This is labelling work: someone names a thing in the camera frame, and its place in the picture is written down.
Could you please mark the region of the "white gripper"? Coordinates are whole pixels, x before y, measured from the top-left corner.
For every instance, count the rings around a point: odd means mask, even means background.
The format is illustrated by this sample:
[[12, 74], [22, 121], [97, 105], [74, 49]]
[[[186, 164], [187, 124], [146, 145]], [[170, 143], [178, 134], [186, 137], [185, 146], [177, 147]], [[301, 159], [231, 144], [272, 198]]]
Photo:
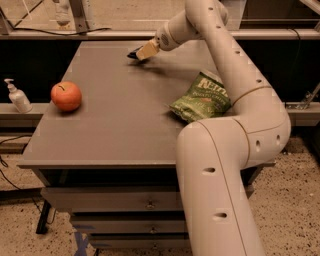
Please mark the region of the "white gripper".
[[149, 40], [137, 52], [136, 56], [139, 60], [145, 60], [155, 56], [159, 50], [171, 51], [175, 48], [175, 42], [169, 31], [169, 24], [162, 25], [155, 34], [155, 39]]

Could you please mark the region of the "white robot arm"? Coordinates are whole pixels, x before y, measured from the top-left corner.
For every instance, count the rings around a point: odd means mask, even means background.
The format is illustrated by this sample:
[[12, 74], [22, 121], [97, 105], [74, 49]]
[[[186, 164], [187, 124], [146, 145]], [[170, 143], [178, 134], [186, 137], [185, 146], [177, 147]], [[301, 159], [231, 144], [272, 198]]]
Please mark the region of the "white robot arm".
[[265, 256], [242, 183], [243, 169], [273, 159], [291, 132], [270, 83], [225, 27], [219, 0], [185, 0], [183, 12], [137, 53], [146, 59], [203, 38], [232, 113], [203, 119], [177, 138], [176, 170], [193, 256]]

